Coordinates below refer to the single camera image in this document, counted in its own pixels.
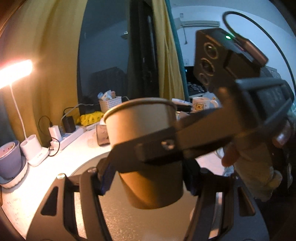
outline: metal bolt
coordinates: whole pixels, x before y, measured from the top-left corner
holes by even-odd
[[[165,140],[161,142],[162,147],[169,151],[169,150],[173,150],[175,148],[175,142],[174,140]]]
[[[66,177],[66,175],[64,173],[58,174],[57,175],[57,179],[62,180]]]
[[[202,167],[202,168],[200,169],[200,173],[202,173],[202,174],[207,174],[208,172],[209,172],[209,170],[206,169],[206,168],[204,168],[204,167]]]
[[[96,173],[97,172],[97,169],[94,167],[92,169],[89,169],[87,172],[88,173]]]

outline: camera lens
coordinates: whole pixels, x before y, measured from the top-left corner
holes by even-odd
[[[201,59],[201,66],[204,70],[204,72],[209,75],[209,76],[213,76],[214,75],[214,66],[211,64],[210,61],[208,61],[205,58]]]
[[[207,79],[207,77],[206,77],[204,74],[200,73],[200,74],[198,75],[198,78],[199,78],[199,81],[200,81],[203,85],[208,85],[208,84],[209,84],[209,80]]]
[[[218,51],[213,44],[205,43],[204,48],[205,48],[205,52],[210,58],[212,59],[218,58]]]

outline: cartoon bear face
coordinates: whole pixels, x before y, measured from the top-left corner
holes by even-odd
[[[195,109],[196,111],[202,111],[202,110],[205,109],[205,105],[204,105],[204,104],[200,104],[200,103],[196,103],[196,104],[194,105],[194,109]]]

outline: air conditioner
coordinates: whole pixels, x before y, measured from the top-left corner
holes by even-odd
[[[207,21],[207,20],[195,20],[195,21],[181,21],[180,18],[175,18],[175,26],[178,29],[187,27],[205,27],[205,28],[219,28],[220,22]]]

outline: glowing lamp head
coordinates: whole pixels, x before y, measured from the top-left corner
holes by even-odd
[[[14,81],[28,76],[32,70],[33,64],[31,60],[14,63],[0,69],[0,89],[7,85],[11,85]]]

